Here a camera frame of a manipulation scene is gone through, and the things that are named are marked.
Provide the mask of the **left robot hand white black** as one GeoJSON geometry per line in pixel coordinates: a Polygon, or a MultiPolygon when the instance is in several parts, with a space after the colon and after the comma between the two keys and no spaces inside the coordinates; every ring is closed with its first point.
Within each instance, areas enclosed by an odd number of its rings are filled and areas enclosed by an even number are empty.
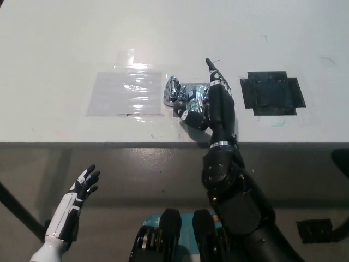
{"type": "Polygon", "coordinates": [[[92,164],[75,180],[68,192],[63,195],[51,222],[46,236],[55,237],[67,243],[73,239],[73,233],[79,221],[82,206],[87,198],[98,189],[96,183],[100,172],[92,164]]]}

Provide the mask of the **right robot hand black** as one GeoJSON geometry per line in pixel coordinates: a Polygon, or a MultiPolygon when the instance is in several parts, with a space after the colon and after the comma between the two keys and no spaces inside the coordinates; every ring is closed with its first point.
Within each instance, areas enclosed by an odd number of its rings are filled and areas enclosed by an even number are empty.
{"type": "Polygon", "coordinates": [[[210,128],[212,135],[209,147],[234,146],[235,102],[231,88],[215,64],[206,58],[209,68],[209,85],[186,93],[184,101],[175,103],[173,111],[187,126],[205,131],[210,128]]]}

